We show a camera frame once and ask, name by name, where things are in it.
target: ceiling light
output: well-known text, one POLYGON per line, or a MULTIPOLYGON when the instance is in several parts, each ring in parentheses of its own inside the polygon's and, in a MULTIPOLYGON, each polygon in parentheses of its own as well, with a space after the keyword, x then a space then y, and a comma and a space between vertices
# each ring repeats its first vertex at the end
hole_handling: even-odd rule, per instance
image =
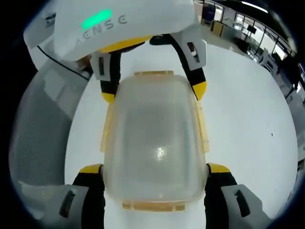
POLYGON ((252 6, 252 7, 254 7, 254 8, 257 8, 257 9, 259 9, 259 10, 261 10, 261 11, 264 11, 265 13, 268 13, 267 10, 265 10, 265 9, 263 9, 263 8, 261 8, 261 7, 255 6, 255 5, 251 4, 251 3, 248 3, 248 2, 245 2, 245 1, 242 1, 242 3, 245 4, 245 5, 248 5, 248 6, 252 6))

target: translucent plastic box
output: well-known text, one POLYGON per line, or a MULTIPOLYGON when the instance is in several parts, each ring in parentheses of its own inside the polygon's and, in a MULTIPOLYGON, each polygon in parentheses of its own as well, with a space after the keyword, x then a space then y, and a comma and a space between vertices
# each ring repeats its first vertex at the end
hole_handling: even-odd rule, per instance
POLYGON ((185 77, 124 79, 107 119, 103 177, 110 197, 128 204, 201 197, 207 174, 196 99, 185 77))

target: mesh panel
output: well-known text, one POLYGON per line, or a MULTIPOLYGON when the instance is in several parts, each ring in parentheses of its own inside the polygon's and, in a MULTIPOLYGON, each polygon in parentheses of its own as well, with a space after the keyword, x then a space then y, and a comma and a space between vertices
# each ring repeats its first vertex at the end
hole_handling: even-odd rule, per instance
POLYGON ((64 184, 71 118, 86 84, 52 63, 35 75, 20 102, 11 139, 10 171, 15 186, 17 181, 32 186, 64 184))

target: gray mesh fabric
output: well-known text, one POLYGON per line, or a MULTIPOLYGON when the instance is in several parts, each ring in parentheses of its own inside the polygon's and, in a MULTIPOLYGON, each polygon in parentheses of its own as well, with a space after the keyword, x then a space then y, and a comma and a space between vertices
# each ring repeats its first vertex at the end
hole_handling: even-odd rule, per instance
POLYGON ((86 85, 86 80, 49 60, 21 99, 10 142, 10 174, 37 219, 46 201, 64 185, 69 131, 86 85))

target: green led light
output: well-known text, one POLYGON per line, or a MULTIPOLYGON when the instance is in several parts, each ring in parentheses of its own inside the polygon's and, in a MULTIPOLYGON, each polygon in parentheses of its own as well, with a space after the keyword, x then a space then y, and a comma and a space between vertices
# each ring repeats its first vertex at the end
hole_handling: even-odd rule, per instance
POLYGON ((97 14, 87 18, 83 23, 82 23, 82 28, 84 30, 87 30, 91 28, 92 26, 109 19, 112 16, 112 11, 109 9, 103 10, 101 12, 98 12, 97 14))

